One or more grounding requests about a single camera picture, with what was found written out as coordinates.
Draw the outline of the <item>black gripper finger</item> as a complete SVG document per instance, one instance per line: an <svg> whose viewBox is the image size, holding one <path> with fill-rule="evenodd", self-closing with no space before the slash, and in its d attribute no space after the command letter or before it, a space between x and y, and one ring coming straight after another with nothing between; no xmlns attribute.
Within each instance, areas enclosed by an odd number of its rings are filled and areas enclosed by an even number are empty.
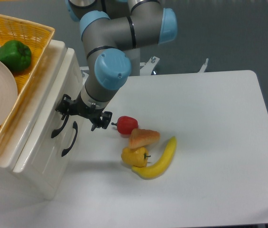
<svg viewBox="0 0 268 228"><path fill-rule="evenodd" d="M62 117L61 120L64 120L66 116L69 114L69 107L72 100L71 97L67 94L63 94L60 102L57 104L55 111L59 112Z"/></svg>
<svg viewBox="0 0 268 228"><path fill-rule="evenodd" d="M98 117L94 117L91 119L92 127L91 131L94 131L96 128L107 129L111 122L112 112L105 111L101 112Z"/></svg>

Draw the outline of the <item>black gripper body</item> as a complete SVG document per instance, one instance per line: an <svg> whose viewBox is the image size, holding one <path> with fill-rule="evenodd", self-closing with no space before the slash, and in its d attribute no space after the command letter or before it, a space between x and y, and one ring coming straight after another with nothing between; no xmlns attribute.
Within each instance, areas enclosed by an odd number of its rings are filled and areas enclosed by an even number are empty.
<svg viewBox="0 0 268 228"><path fill-rule="evenodd" d="M90 121L99 119L103 110L103 108L96 109L95 105L89 107L82 101L81 97L77 97L71 104L71 115L79 115L81 117L89 119Z"/></svg>

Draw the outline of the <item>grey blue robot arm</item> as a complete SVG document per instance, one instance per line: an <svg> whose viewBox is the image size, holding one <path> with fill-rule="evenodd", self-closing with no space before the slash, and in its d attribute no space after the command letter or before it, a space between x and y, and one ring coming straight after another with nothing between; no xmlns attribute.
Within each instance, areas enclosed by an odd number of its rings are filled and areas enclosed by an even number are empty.
<svg viewBox="0 0 268 228"><path fill-rule="evenodd" d="M68 0L68 12L79 22L89 76L76 99L63 95L56 111L89 119L92 128L107 128L105 110L132 71L126 51L174 40L176 14L158 0Z"/></svg>

